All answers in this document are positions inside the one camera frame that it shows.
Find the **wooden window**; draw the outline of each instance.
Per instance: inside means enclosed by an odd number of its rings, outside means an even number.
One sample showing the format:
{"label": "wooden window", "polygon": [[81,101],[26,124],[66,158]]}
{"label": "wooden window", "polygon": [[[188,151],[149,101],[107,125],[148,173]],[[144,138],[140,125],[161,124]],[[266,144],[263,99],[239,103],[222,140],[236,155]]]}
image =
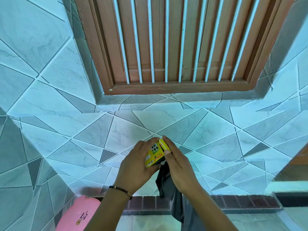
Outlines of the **wooden window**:
{"label": "wooden window", "polygon": [[75,0],[108,95],[252,90],[293,1]]}

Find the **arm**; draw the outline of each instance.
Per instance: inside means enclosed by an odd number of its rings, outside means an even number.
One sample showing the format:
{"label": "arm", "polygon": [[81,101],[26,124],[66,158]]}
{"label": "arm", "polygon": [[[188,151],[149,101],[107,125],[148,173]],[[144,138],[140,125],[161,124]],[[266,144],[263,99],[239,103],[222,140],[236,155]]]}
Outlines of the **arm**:
{"label": "arm", "polygon": [[[145,157],[159,138],[139,141],[122,161],[114,186],[134,194],[159,169],[160,164],[146,168]],[[114,231],[129,200],[129,195],[110,188],[84,231]]]}
{"label": "arm", "polygon": [[176,145],[163,136],[172,154],[165,151],[172,181],[177,189],[184,194],[207,230],[237,231],[238,229],[212,200],[210,195],[199,184],[188,158]]}

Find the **pink container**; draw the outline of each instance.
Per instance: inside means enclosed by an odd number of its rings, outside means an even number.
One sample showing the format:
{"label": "pink container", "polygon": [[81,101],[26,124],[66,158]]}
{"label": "pink container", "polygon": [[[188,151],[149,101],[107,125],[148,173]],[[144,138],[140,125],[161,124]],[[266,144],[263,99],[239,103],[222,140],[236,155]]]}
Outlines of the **pink container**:
{"label": "pink container", "polygon": [[99,205],[100,201],[95,198],[85,195],[77,198],[60,219],[56,231],[83,231]]}

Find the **yellow box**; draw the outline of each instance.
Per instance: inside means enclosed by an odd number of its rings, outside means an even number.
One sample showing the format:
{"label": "yellow box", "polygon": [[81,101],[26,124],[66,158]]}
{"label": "yellow box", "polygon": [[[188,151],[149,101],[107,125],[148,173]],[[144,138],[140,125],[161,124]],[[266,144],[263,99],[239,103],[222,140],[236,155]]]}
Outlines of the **yellow box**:
{"label": "yellow box", "polygon": [[152,165],[159,164],[160,162],[164,161],[165,150],[171,151],[165,141],[163,139],[156,141],[145,157],[145,167],[149,168]]}

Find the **left hand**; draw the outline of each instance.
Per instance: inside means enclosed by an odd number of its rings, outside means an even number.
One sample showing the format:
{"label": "left hand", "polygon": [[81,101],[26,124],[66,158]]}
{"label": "left hand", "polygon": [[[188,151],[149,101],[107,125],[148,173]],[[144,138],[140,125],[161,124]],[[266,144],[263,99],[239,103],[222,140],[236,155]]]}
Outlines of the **left hand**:
{"label": "left hand", "polygon": [[159,138],[151,138],[148,141],[139,141],[121,163],[114,186],[118,186],[129,193],[134,194],[159,170],[161,164],[145,167],[145,157],[152,145]]}

